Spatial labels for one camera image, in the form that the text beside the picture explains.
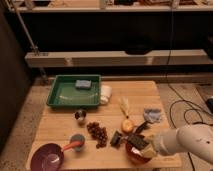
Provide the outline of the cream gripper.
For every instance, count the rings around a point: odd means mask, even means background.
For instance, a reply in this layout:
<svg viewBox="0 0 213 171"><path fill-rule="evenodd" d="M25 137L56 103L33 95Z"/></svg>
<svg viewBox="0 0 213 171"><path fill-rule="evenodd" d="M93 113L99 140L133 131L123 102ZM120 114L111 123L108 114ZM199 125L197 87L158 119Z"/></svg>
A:
<svg viewBox="0 0 213 171"><path fill-rule="evenodd" d="M141 151L141 154L144 158L153 158L157 156L157 152L154 149L153 140L154 136L145 137L144 140L148 143L148 145Z"/></svg>

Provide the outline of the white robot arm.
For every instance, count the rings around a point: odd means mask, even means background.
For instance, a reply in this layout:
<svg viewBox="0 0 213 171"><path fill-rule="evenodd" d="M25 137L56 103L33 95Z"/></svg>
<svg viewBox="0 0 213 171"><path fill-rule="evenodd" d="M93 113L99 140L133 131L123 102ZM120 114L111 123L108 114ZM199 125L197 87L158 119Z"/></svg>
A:
<svg viewBox="0 0 213 171"><path fill-rule="evenodd" d="M146 140L149 145L140 151L145 158L190 152L213 165L213 128L209 125L185 125L156 133Z"/></svg>

